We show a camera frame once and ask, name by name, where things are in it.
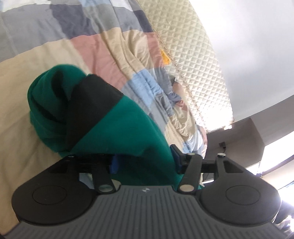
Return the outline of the green hooded sweatshirt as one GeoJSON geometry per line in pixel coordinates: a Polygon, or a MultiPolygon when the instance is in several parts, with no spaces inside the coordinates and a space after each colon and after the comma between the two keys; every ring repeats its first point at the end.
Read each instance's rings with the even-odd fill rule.
{"type": "Polygon", "coordinates": [[[97,75],[57,65],[27,92],[30,120],[41,141],[61,156],[120,157],[111,178],[123,185],[177,187],[182,175],[157,124],[140,106],[97,75]]]}

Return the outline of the orange yellow pillow corner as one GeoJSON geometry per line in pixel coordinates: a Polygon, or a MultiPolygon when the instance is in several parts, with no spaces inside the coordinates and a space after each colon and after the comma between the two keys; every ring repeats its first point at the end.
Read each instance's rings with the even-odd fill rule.
{"type": "Polygon", "coordinates": [[[162,56],[162,61],[165,65],[169,65],[171,63],[171,60],[169,58],[169,56],[166,54],[166,52],[161,49],[160,50],[161,56],[162,56]]]}

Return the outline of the cream quilted headboard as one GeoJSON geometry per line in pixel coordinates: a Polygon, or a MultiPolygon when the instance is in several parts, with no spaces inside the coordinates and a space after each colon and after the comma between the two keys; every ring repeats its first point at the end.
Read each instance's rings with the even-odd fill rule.
{"type": "Polygon", "coordinates": [[[182,84],[190,109],[207,131],[229,126],[233,111],[216,53],[190,1],[139,1],[182,84]]]}

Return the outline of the patchwork quilt bedspread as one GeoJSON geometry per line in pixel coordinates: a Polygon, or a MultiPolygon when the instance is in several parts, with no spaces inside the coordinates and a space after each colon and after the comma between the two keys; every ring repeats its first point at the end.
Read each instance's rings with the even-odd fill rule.
{"type": "Polygon", "coordinates": [[[56,65],[100,75],[134,100],[169,144],[206,154],[206,132],[160,50],[137,1],[1,1],[2,234],[18,223],[15,189],[59,159],[36,135],[27,102],[34,79],[56,65]]]}

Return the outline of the wall power socket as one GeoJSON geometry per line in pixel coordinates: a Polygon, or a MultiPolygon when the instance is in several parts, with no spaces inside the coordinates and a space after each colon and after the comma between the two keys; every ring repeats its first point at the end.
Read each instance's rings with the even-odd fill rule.
{"type": "Polygon", "coordinates": [[[219,143],[219,147],[221,147],[221,148],[226,148],[226,144],[225,144],[225,142],[221,142],[221,143],[219,143]]]}

